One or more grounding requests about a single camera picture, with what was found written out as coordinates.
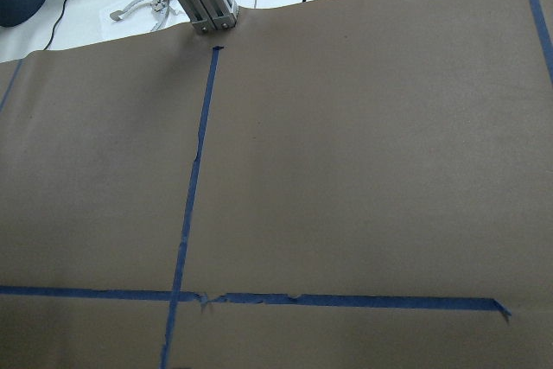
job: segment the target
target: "blue tape strip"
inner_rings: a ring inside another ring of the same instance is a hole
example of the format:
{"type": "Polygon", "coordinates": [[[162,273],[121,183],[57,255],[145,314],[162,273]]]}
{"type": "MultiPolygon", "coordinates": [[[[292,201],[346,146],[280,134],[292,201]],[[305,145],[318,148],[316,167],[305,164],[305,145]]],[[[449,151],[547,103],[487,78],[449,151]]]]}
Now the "blue tape strip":
{"type": "Polygon", "coordinates": [[[542,4],[539,0],[529,0],[534,15],[534,23],[536,24],[537,35],[542,44],[543,57],[545,64],[550,73],[551,85],[553,85],[553,45],[551,44],[550,32],[547,29],[545,18],[543,17],[542,4]]]}
{"type": "Polygon", "coordinates": [[[21,69],[22,64],[23,64],[23,59],[20,59],[17,62],[17,66],[16,66],[16,69],[14,70],[14,73],[11,74],[11,80],[8,84],[8,88],[6,88],[6,92],[3,94],[2,101],[0,101],[0,112],[2,112],[2,109],[6,104],[6,101],[8,101],[8,96],[10,95],[11,89],[13,88],[14,83],[16,82],[17,74],[19,73],[19,70],[21,69]]]}
{"type": "MultiPolygon", "coordinates": [[[[70,298],[99,298],[115,300],[170,301],[172,291],[148,291],[125,289],[55,289],[51,287],[0,286],[0,295],[53,296],[70,298]]],[[[373,309],[434,309],[499,311],[510,316],[511,312],[497,300],[475,297],[396,297],[396,296],[330,296],[303,294],[298,297],[287,294],[228,293],[209,300],[205,294],[180,291],[178,302],[197,301],[230,302],[235,304],[274,304],[324,307],[367,307],[373,309]]]]}
{"type": "Polygon", "coordinates": [[[165,327],[165,343],[162,348],[160,369],[166,369],[168,364],[168,355],[171,348],[171,339],[175,328],[176,307],[179,302],[179,293],[182,286],[182,274],[184,272],[184,263],[187,256],[188,235],[190,233],[190,225],[192,223],[192,211],[194,210],[194,198],[196,195],[196,187],[198,185],[198,176],[200,174],[201,153],[204,146],[204,138],[206,136],[207,116],[209,115],[209,105],[211,103],[211,94],[213,91],[213,83],[215,81],[215,72],[217,70],[217,61],[219,59],[219,51],[223,47],[214,47],[211,57],[211,65],[209,67],[209,75],[207,76],[206,93],[204,95],[204,104],[201,109],[200,127],[198,129],[198,149],[196,158],[192,164],[192,172],[190,173],[190,182],[188,186],[187,203],[184,210],[184,222],[182,224],[182,238],[179,245],[179,251],[176,259],[175,278],[173,279],[173,289],[169,302],[169,312],[167,317],[167,325],[165,327]]]}

